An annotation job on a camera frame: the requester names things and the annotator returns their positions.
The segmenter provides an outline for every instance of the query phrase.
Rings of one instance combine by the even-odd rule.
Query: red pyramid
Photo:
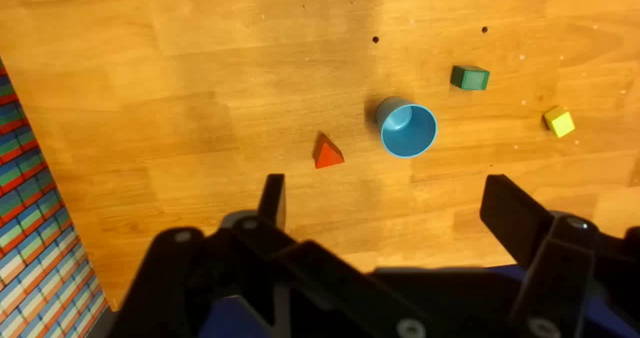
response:
[[[315,159],[316,169],[345,162],[345,158],[343,158],[343,154],[340,149],[338,149],[338,147],[334,145],[324,134],[318,137],[313,158]]]

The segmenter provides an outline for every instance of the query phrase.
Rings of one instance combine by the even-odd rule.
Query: cup rim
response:
[[[386,117],[384,117],[384,121],[382,121],[382,127],[384,127],[387,119],[389,119],[389,117],[391,116],[391,114],[393,114],[396,110],[398,109],[402,109],[404,107],[417,107],[417,108],[421,108],[426,110],[426,112],[429,113],[429,115],[431,116],[431,118],[433,119],[433,123],[435,125],[435,129],[433,130],[433,137],[431,138],[431,141],[429,142],[429,144],[427,144],[426,148],[424,148],[422,151],[419,151],[418,153],[415,153],[414,155],[398,155],[396,153],[394,153],[393,151],[389,150],[389,148],[387,148],[387,144],[385,143],[385,139],[384,139],[384,128],[380,128],[380,140],[382,141],[382,146],[384,146],[384,148],[386,149],[386,151],[389,152],[389,154],[393,155],[393,156],[397,156],[398,158],[405,158],[405,159],[409,159],[409,158],[414,158],[418,155],[421,155],[422,153],[424,153],[425,151],[427,151],[433,144],[434,141],[436,141],[436,136],[438,135],[438,120],[436,119],[435,114],[429,110],[429,108],[423,106],[423,105],[419,105],[416,103],[410,103],[410,104],[405,104],[402,105],[401,107],[397,107],[393,110],[391,110],[391,112],[389,114],[387,114]]]

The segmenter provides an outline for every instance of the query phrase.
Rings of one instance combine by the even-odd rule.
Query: wooden table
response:
[[[364,270],[511,263],[478,218],[487,174],[608,233],[640,222],[640,0],[0,2],[0,55],[113,308],[156,233],[215,231],[270,172],[286,230]],[[454,64],[487,91],[451,86]],[[418,158],[372,124],[392,95],[437,116]],[[560,139],[555,105],[577,127]],[[314,169],[319,131],[345,164]]]

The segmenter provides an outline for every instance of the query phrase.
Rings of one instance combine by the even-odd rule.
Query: screw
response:
[[[188,230],[179,231],[173,238],[178,243],[184,243],[192,238],[192,233]]]
[[[244,229],[255,229],[258,226],[258,222],[255,219],[247,219],[242,222],[242,227]]]
[[[425,326],[419,321],[411,318],[400,320],[395,328],[401,338],[425,338]]]
[[[576,218],[576,217],[569,217],[569,218],[567,218],[567,219],[566,219],[566,221],[567,221],[571,226],[573,226],[574,228],[577,228],[577,229],[586,229],[586,228],[589,228],[589,225],[588,225],[585,221],[583,221],[582,219],[580,219],[580,218]]]
[[[538,338],[562,338],[558,327],[546,318],[529,318],[528,328]]]

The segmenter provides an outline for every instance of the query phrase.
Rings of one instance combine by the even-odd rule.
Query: yellow block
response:
[[[564,135],[569,134],[576,128],[574,120],[571,119],[571,114],[560,105],[546,112],[544,119],[546,120],[546,125],[558,137],[564,137]]]

